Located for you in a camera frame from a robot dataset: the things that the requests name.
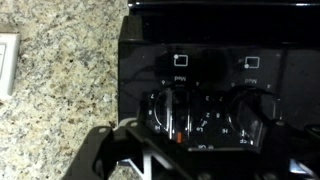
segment icon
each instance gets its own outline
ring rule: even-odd
[[[197,131],[201,131],[201,132],[203,132],[203,128],[201,128],[201,127],[197,127]]]
[[[207,121],[203,121],[201,126],[204,127],[208,122]]]
[[[175,54],[173,56],[174,66],[176,67],[187,67],[188,66],[188,55]]]
[[[229,133],[229,129],[227,129],[227,128],[222,129],[222,134],[228,134],[228,133]]]
[[[155,126],[154,126],[154,129],[155,129],[155,130],[160,130],[160,126],[159,126],[159,125],[155,125]]]
[[[246,132],[244,130],[241,131],[241,136],[244,137],[246,135]]]
[[[186,82],[187,81],[187,77],[186,76],[175,76],[174,77],[174,81]]]
[[[260,57],[255,57],[255,56],[247,56],[245,63],[244,63],[244,68],[245,69],[258,69],[260,66]]]
[[[206,149],[207,146],[206,146],[206,145],[203,145],[203,144],[199,144],[199,145],[198,145],[198,148],[200,148],[200,149]]]
[[[240,139],[240,144],[247,144],[247,143],[248,143],[247,140],[245,140],[245,139]]]
[[[253,79],[253,78],[246,78],[244,80],[245,84],[257,84],[258,83],[258,79]]]

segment granite countertop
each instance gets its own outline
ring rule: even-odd
[[[0,0],[0,24],[22,37],[13,98],[0,101],[0,179],[60,179],[89,130],[115,124],[127,13],[126,0]]]

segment control panel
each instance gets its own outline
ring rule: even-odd
[[[121,45],[119,117],[136,117],[190,151],[259,148],[259,117],[280,119],[283,52],[251,46]]]

